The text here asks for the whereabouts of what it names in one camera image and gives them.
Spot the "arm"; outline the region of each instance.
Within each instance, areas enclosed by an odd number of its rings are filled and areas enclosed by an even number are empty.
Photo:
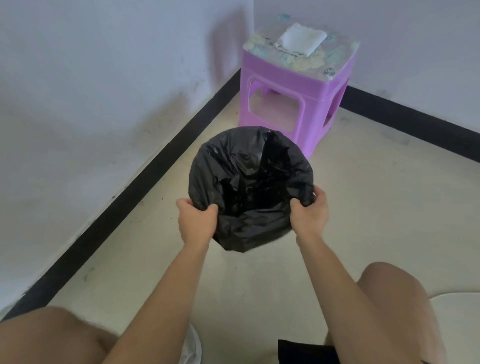
[[[324,243],[328,205],[317,186],[315,195],[309,207],[292,199],[290,220],[341,363],[421,363]]]
[[[104,364],[178,364],[188,328],[193,300],[208,245],[215,232],[217,211],[177,201],[184,247],[168,267],[152,294],[133,318]]]

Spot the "black baseboard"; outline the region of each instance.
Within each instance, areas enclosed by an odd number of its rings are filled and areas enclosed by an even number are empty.
[[[46,306],[240,90],[238,71],[6,314]],[[480,134],[347,87],[342,108],[480,162]]]
[[[23,295],[3,320],[45,307],[130,211],[240,90],[240,71],[118,195],[52,267]]]
[[[350,86],[340,107],[480,162],[480,133]]]

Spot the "hand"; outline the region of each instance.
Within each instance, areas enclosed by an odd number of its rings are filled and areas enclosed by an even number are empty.
[[[296,198],[290,200],[290,222],[297,234],[297,243],[321,240],[329,218],[325,192],[318,186],[313,186],[313,192],[315,202],[308,207],[303,207]]]
[[[193,207],[189,198],[177,200],[179,208],[179,229],[185,246],[207,246],[216,229],[218,206],[213,204],[205,211]]]

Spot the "thigh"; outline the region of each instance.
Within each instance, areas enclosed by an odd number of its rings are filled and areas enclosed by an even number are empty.
[[[388,263],[372,263],[359,287],[382,312],[391,330],[400,333],[432,364],[446,364],[446,352],[427,292],[412,275]]]
[[[2,364],[100,364],[117,337],[58,307],[0,324]]]

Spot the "folded towel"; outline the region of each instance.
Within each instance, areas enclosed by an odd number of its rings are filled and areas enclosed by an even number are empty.
[[[275,47],[294,56],[308,57],[326,38],[327,33],[323,30],[307,28],[295,23],[276,41]]]

